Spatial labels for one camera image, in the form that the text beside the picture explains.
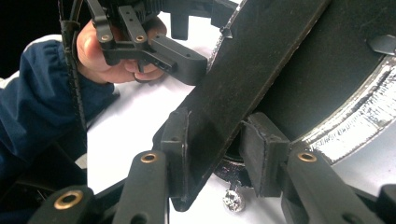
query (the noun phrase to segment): dark background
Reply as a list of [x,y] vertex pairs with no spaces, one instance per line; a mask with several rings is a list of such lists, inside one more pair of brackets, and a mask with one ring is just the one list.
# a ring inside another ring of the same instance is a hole
[[[72,3],[64,0],[65,13],[70,12]],[[83,4],[81,24],[88,19]],[[9,77],[19,69],[27,44],[43,35],[61,33],[58,0],[1,0],[0,28],[0,77]]]

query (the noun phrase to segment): human hand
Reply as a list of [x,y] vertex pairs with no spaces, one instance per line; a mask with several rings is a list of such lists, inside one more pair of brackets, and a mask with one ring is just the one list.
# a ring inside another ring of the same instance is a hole
[[[119,29],[114,28],[112,32],[116,40],[122,39]],[[159,18],[155,18],[147,24],[148,39],[153,38],[157,34],[166,34],[166,27]],[[96,83],[123,83],[134,81],[136,78],[139,80],[153,80],[163,74],[163,71],[153,64],[144,66],[144,73],[140,73],[136,60],[121,60],[114,66],[108,65],[91,21],[85,25],[78,35],[77,50],[79,58],[78,71],[84,77]]]

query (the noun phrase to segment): blue jacket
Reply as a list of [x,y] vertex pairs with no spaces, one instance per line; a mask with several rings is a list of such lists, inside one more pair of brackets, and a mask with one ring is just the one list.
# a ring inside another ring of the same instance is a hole
[[[80,76],[86,120],[113,98],[114,85]],[[35,43],[21,56],[20,74],[0,88],[0,180],[26,169],[75,124],[61,42]]]

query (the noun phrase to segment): blue sleeve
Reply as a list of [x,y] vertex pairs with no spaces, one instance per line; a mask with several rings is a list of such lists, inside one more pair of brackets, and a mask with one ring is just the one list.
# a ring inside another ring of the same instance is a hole
[[[112,84],[80,76],[86,118],[114,97]],[[0,179],[26,169],[73,128],[75,111],[61,42],[33,44],[21,56],[20,75],[0,89]]]

